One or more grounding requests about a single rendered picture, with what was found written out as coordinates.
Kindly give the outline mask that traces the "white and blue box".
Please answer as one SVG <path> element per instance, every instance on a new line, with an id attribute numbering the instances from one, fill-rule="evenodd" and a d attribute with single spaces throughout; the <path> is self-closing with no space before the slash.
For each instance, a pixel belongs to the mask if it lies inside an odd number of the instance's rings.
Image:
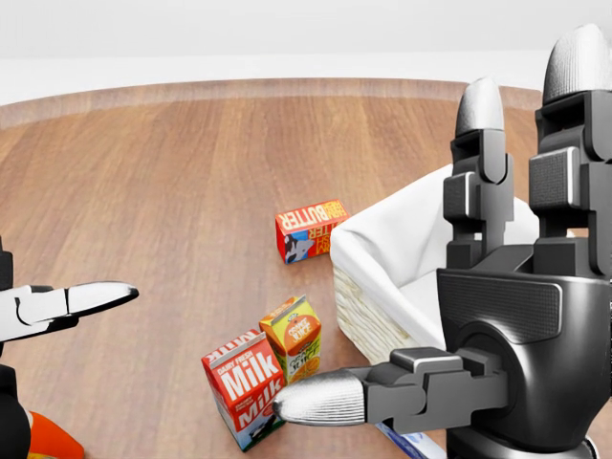
<path id="1" fill-rule="evenodd" d="M 446 452 L 423 432 L 398 434 L 383 423 L 376 428 L 410 459 L 447 459 Z"/>

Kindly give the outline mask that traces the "orange packet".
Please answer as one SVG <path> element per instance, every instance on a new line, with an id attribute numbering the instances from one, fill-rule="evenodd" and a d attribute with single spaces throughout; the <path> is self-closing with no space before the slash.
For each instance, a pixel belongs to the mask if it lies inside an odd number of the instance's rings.
<path id="1" fill-rule="evenodd" d="M 84 459 L 83 446 L 45 416 L 26 411 L 31 428 L 27 459 Z"/>

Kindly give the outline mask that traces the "red butter box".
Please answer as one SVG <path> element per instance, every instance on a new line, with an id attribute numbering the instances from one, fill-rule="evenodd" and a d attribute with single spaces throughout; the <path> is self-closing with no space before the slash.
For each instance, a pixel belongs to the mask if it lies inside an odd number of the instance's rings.
<path id="1" fill-rule="evenodd" d="M 276 243 L 284 263 L 327 253 L 332 230 L 348 218 L 339 199 L 276 214 Z"/>

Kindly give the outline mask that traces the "orange juice carton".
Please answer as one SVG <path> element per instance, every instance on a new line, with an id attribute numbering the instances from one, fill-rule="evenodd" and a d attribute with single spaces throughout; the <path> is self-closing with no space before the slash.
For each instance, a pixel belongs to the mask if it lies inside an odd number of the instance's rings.
<path id="1" fill-rule="evenodd" d="M 285 384 L 313 376 L 320 365 L 321 323 L 306 296 L 292 296 L 259 321 Z"/>

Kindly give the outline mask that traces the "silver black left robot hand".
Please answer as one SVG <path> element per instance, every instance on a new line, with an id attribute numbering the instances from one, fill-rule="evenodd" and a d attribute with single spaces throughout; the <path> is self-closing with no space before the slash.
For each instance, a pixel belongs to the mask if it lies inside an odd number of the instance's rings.
<path id="1" fill-rule="evenodd" d="M 0 357 L 8 341 L 27 339 L 77 326 L 81 317 L 124 304 L 139 296 L 136 287 L 100 281 L 65 289 L 13 285 L 13 256 L 0 238 Z M 18 397 L 15 370 L 0 362 L 0 459 L 27 459 L 31 428 Z"/>

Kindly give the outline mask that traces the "red milk carton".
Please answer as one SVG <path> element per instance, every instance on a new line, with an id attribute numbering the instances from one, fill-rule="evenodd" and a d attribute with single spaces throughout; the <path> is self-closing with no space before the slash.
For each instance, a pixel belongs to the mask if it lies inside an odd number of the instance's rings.
<path id="1" fill-rule="evenodd" d="M 265 334 L 254 329 L 202 357 L 217 408 L 236 443 L 247 451 L 283 425 L 273 399 L 284 374 Z"/>

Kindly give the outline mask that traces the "white cloth basket liner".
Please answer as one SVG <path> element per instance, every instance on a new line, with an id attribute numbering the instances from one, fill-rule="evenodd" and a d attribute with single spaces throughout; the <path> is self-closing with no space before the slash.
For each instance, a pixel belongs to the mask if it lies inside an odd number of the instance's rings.
<path id="1" fill-rule="evenodd" d="M 452 237 L 451 225 L 443 217 L 443 181 L 451 170 L 450 165 L 435 170 L 333 229 L 331 260 L 333 237 L 339 230 L 355 230 L 383 239 L 394 231 L 430 230 L 448 224 Z"/>

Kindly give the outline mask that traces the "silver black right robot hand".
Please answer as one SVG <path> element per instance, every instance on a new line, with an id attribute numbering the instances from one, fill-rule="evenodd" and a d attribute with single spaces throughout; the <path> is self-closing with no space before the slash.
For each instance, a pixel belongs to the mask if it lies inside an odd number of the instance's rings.
<path id="1" fill-rule="evenodd" d="M 389 423 L 485 431 L 557 451 L 580 443 L 610 395 L 612 57 L 593 24 L 549 57 L 529 162 L 531 245 L 507 245 L 513 164 L 495 85 L 465 91 L 444 181 L 452 226 L 437 273 L 446 346 L 400 349 L 372 367 L 283 389 L 283 420 L 311 426 Z"/>

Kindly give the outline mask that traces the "cream wicker basket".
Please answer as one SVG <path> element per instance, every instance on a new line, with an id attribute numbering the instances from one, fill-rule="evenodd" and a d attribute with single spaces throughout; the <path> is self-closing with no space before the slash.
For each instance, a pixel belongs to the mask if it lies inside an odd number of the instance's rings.
<path id="1" fill-rule="evenodd" d="M 371 363 L 396 348 L 446 347 L 436 270 L 446 265 L 448 224 L 379 239 L 341 229 L 333 237 L 337 317 Z"/>

